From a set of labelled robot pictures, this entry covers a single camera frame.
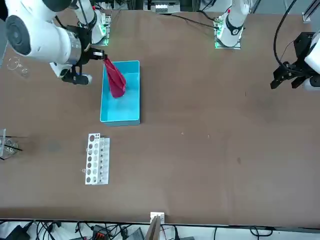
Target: brown table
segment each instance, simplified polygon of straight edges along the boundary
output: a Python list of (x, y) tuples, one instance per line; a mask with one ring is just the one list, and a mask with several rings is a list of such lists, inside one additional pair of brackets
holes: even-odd
[[(92, 85), (75, 86), (23, 58), (31, 73), (23, 80), (6, 69), (8, 49), (0, 126), (27, 141), (23, 154), (0, 162), (0, 217), (148, 222), (156, 211), (168, 223), (318, 227), (320, 94), (289, 81), (270, 89), (280, 19), (249, 15), (242, 50), (216, 50), (210, 28), (122, 11), (106, 50), (113, 61), (140, 61), (139, 126), (100, 123), (101, 62), (84, 67)], [(288, 16), (279, 55), (308, 30)], [(284, 59), (295, 60), (292, 46)], [(95, 132), (111, 138), (109, 185), (85, 185)]]

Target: glass beaker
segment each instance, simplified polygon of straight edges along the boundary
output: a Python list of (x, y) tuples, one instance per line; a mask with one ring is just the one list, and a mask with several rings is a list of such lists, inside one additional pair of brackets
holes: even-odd
[(26, 68), (22, 63), (19, 57), (14, 56), (11, 57), (8, 61), (8, 64), (6, 65), (7, 68), (15, 73), (17, 73), (19, 76), (27, 79), (30, 76), (29, 69)]

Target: cable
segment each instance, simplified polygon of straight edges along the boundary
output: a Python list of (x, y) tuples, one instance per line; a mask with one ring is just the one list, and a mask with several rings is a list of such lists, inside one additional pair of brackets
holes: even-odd
[(42, 226), (44, 227), (44, 229), (49, 233), (50, 237), (52, 240), (55, 240), (54, 236), (52, 236), (51, 232), (48, 230), (47, 227), (45, 227), (45, 225), (41, 222)]
[(202, 26), (206, 26), (206, 27), (208, 27), (208, 28), (219, 29), (219, 27), (217, 27), (217, 26), (212, 26), (212, 25), (208, 25), (208, 24), (205, 24), (205, 23), (201, 23), (201, 22), (198, 22), (198, 21), (195, 21), (195, 20), (186, 18), (186, 17), (184, 17), (184, 16), (178, 16), (178, 15), (171, 15), (171, 16), (177, 17), (177, 18), (180, 18), (180, 19), (184, 19), (184, 20), (186, 20), (186, 21), (190, 21), (190, 22), (195, 23), (195, 24), (199, 24), (199, 25), (202, 25)]
[(257, 229), (257, 227), (251, 226), (251, 227), (250, 227), (250, 233), (251, 233), (253, 236), (257, 237), (257, 240), (259, 240), (259, 237), (270, 237), (270, 236), (274, 233), (274, 230), (273, 230), (273, 229), (270, 229), (270, 233), (268, 233), (268, 234), (260, 234), (259, 231), (258, 231), (258, 229)]
[(174, 227), (174, 240), (180, 240), (177, 227), (175, 225), (173, 225), (173, 227)]
[(164, 226), (161, 225), (161, 228), (162, 228), (162, 231), (163, 231), (163, 234), (164, 234), (164, 238), (165, 238), (165, 240), (167, 240), (167, 236), (166, 236), (166, 232), (165, 232)]
[(283, 24), (283, 22), (285, 21), (288, 13), (290, 12), (290, 10), (292, 9), (292, 7), (295, 5), (297, 0), (293, 0), (292, 3), (290, 4), (290, 6), (288, 7), (288, 9), (285, 11), (278, 27), (276, 28), (275, 30), (275, 34), (274, 34), (274, 40), (273, 40), (273, 53), (274, 53), (274, 57), (275, 57), (275, 60), (279, 63), (279, 65), (284, 68), (286, 71), (290, 72), (290, 73), (294, 73), (294, 74), (299, 74), (300, 76), (301, 75), (304, 75), (304, 72), (303, 71), (296, 71), (296, 70), (292, 70), (292, 69), (289, 69), (287, 66), (285, 66), (279, 59), (278, 57), (278, 54), (277, 54), (277, 38), (278, 38), (278, 33), (279, 33), (279, 30)]
[(214, 21), (215, 20), (215, 17), (212, 18), (212, 17), (209, 17), (203, 10), (198, 10), (197, 11), (198, 13), (202, 13), (207, 19), (211, 20), (211, 21)]
[(228, 10), (232, 7), (232, 5), (230, 7), (228, 7), (224, 13), (228, 12)]
[(292, 40), (292, 41), (291, 41), (290, 43), (288, 43), (288, 45), (285, 47), (285, 49), (284, 49), (284, 51), (283, 51), (283, 53), (282, 53), (282, 55), (281, 55), (281, 57), (280, 57), (280, 61), (281, 61), (282, 57), (284, 56), (284, 54), (285, 54), (287, 48), (289, 47), (289, 45), (292, 44), (294, 41), (295, 41), (295, 40)]
[(55, 16), (54, 18), (55, 18), (55, 20), (58, 22), (58, 24), (60, 24), (61, 28), (67, 29), (66, 26), (61, 23), (61, 21), (60, 21), (60, 19), (58, 18), (58, 16)]
[(207, 5), (205, 5), (205, 7), (204, 7), (201, 11), (204, 11), (211, 3), (212, 3), (212, 4), (211, 4), (211, 7), (213, 7), (213, 6), (215, 5), (216, 1), (217, 1), (217, 0), (211, 0)]
[(216, 240), (217, 227), (214, 229), (213, 240)]
[(79, 234), (80, 234), (80, 237), (81, 239), (85, 239), (84, 236), (82, 236), (82, 233), (81, 233), (81, 230), (80, 230), (80, 222), (77, 222), (76, 223), (76, 230), (75, 232), (78, 232), (79, 231)]
[(47, 231), (44, 231), (42, 240), (45, 240), (46, 232), (47, 232)]
[[(129, 224), (128, 226), (124, 227), (123, 230), (126, 230), (128, 227), (132, 226), (132, 224)], [(116, 233), (110, 240), (113, 240), (118, 236), (123, 230), (120, 230), (118, 233)]]
[(91, 29), (89, 28), (89, 24), (88, 24), (88, 21), (87, 21), (87, 17), (86, 17), (84, 8), (82, 7), (81, 0), (79, 0), (78, 2), (79, 2), (79, 4), (80, 4), (81, 12), (82, 12), (82, 14), (83, 14), (83, 18), (84, 18), (84, 20), (85, 20), (86, 27), (87, 27), (89, 30), (91, 30)]
[(17, 147), (14, 147), (14, 146), (6, 145), (6, 144), (4, 144), (4, 146), (6, 146), (7, 148), (10, 148), (10, 149), (15, 149), (15, 150), (23, 151), (22, 149), (17, 148)]

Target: blue tray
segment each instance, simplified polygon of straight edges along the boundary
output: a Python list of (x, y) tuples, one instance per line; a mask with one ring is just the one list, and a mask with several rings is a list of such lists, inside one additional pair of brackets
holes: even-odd
[(140, 124), (140, 62), (114, 61), (113, 64), (126, 80), (122, 97), (111, 95), (108, 75), (103, 65), (100, 121), (107, 126), (130, 126)]

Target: red cloth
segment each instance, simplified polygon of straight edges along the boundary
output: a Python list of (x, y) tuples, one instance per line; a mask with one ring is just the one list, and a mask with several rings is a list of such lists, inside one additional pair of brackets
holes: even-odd
[(106, 72), (108, 74), (109, 87), (111, 95), (114, 98), (120, 98), (126, 91), (126, 79), (122, 73), (115, 67), (109, 58), (104, 60)]

